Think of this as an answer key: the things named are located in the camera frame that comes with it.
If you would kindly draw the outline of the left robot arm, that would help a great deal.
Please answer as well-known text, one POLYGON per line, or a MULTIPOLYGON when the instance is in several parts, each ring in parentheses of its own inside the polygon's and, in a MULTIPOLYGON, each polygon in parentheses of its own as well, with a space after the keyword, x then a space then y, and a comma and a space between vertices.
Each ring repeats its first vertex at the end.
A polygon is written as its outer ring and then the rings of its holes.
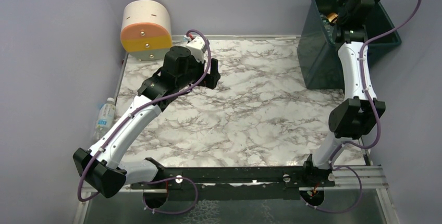
POLYGON ((106 198, 114 196, 128 184, 151 182, 158 165, 144 159, 122 163, 125 152, 156 117, 177 97, 195 86, 214 89, 220 79, 218 61, 212 59, 209 47, 173 46, 165 54, 164 62, 151 77, 143 81, 137 95, 116 124, 89 149, 77 149, 73 154, 80 181, 77 197, 85 182, 106 198))

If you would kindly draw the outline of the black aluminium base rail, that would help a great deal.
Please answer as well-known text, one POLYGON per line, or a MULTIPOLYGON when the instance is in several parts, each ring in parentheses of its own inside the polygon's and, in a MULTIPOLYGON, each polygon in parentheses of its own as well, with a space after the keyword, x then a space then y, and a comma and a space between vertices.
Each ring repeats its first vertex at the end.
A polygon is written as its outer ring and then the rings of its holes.
POLYGON ((168 167, 159 170, 153 185, 137 179, 114 186, 117 193, 142 193, 150 200, 228 201, 298 200, 300 192, 350 189, 387 189, 380 166, 351 166, 319 176, 301 166, 280 167, 168 167))

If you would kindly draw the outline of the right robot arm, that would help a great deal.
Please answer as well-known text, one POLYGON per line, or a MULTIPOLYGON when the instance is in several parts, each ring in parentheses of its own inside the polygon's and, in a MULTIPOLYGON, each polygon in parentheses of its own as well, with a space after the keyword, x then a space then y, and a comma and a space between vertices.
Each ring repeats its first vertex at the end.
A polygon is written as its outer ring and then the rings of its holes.
POLYGON ((381 0, 311 0, 297 48, 309 90, 341 89, 344 97, 328 117, 325 140, 303 164, 306 181, 328 179, 347 146, 380 126, 386 104, 370 78, 369 55, 382 57, 400 43, 381 0))

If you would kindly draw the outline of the clear bottle green label back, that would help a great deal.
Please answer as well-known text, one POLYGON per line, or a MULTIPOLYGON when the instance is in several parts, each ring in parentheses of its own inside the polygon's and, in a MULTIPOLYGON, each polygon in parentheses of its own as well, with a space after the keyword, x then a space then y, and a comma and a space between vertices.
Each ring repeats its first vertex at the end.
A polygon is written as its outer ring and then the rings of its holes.
POLYGON ((320 14, 321 21, 323 23, 323 26, 326 30, 332 29, 333 25, 328 20, 327 16, 325 14, 320 14))

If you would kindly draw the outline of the tall clear bottle blue label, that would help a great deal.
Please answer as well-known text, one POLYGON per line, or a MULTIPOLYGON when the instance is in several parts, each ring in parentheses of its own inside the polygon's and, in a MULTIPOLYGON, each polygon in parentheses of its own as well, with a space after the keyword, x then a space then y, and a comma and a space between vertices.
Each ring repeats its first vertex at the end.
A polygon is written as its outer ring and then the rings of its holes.
POLYGON ((115 99, 109 97, 99 111, 93 135, 93 139, 95 141, 101 139, 111 129, 114 121, 115 111, 115 99))

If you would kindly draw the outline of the dark green plastic bin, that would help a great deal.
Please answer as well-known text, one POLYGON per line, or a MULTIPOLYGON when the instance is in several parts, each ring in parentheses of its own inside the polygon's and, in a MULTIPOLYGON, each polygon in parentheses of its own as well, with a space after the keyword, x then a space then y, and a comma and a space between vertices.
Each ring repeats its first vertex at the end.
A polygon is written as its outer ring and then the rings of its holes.
MULTIPOLYGON (((342 66, 330 34, 329 24, 324 16, 337 13, 336 0, 311 0, 309 12, 299 40, 297 55, 305 86, 309 90, 344 89, 342 66)), ((395 26, 379 2, 366 19, 368 38, 393 29, 395 26)), ((399 33, 393 32, 368 45, 369 68, 373 67, 388 53, 400 46, 399 33)))

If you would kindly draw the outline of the amber tea bottle red label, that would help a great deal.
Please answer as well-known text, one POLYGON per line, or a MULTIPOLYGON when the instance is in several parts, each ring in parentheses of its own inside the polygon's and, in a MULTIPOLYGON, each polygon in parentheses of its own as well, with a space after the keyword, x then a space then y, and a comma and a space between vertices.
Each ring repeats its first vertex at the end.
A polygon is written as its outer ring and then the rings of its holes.
POLYGON ((326 18, 327 18, 327 20, 329 21, 330 24, 334 24, 337 21, 338 14, 330 13, 329 15, 326 16, 326 18))

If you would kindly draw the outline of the round pastel drawer cabinet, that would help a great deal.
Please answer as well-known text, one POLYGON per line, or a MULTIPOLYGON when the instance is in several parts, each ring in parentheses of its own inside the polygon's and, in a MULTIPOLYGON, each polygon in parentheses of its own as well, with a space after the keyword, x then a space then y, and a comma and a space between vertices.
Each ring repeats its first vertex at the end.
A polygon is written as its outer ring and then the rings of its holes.
POLYGON ((163 59, 173 44, 168 10, 153 0, 129 3, 124 8, 120 41, 138 61, 163 59))

